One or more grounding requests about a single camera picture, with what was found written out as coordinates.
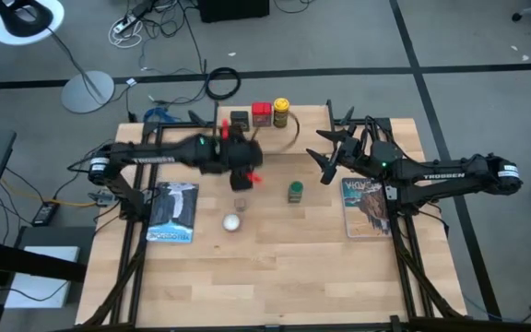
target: black box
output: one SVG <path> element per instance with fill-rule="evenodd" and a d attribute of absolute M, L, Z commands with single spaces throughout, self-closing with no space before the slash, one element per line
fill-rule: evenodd
<path fill-rule="evenodd" d="M 230 112 L 230 125 L 238 125 L 243 131 L 249 131 L 249 112 L 232 111 Z"/>
<path fill-rule="evenodd" d="M 198 0 L 198 9 L 205 23 L 262 18 L 269 15 L 269 0 Z"/>

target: red box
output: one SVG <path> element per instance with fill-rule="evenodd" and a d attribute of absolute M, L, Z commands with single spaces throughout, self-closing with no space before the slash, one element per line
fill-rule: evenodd
<path fill-rule="evenodd" d="M 251 105 L 254 127 L 272 125 L 272 104 L 270 102 L 254 102 Z"/>

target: yellow lid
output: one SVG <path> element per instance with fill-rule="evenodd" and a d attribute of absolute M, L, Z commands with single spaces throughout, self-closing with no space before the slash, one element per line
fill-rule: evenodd
<path fill-rule="evenodd" d="M 274 101 L 274 111 L 287 112 L 290 108 L 290 101 L 286 98 L 278 98 Z"/>

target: white ball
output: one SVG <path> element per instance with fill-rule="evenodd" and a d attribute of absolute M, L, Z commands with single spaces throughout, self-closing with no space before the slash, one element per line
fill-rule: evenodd
<path fill-rule="evenodd" d="M 227 231 L 237 231 L 239 226 L 241 226 L 241 220 L 234 214 L 226 215 L 222 221 L 222 227 Z"/>

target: yellow cable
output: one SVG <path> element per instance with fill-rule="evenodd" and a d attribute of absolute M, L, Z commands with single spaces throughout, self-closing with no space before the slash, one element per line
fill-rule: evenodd
<path fill-rule="evenodd" d="M 32 198 L 32 199 L 38 199 L 38 200 L 41 200 L 41 198 L 37 195 L 34 195 L 34 194 L 30 194 L 30 193 L 26 193 L 26 192 L 23 192 L 21 190 L 17 190 L 16 188 L 14 188 L 13 186 L 11 186 L 7 181 L 6 179 L 4 178 L 1 178 L 1 183 L 7 187 L 7 189 L 9 189 L 10 192 L 18 195 L 18 196 L 24 196 L 24 197 L 27 197 L 27 198 Z M 68 207 L 78 207 L 78 208 L 88 208 L 88 207 L 93 207 L 96 205 L 95 202 L 91 202 L 91 203 L 73 203 L 73 202 L 65 202 L 65 201 L 62 201 L 62 200 L 58 200 L 58 199 L 46 199 L 44 198 L 44 201 L 46 202 L 54 202 L 54 203 L 58 203 L 60 205 L 65 205 L 65 206 L 68 206 Z"/>

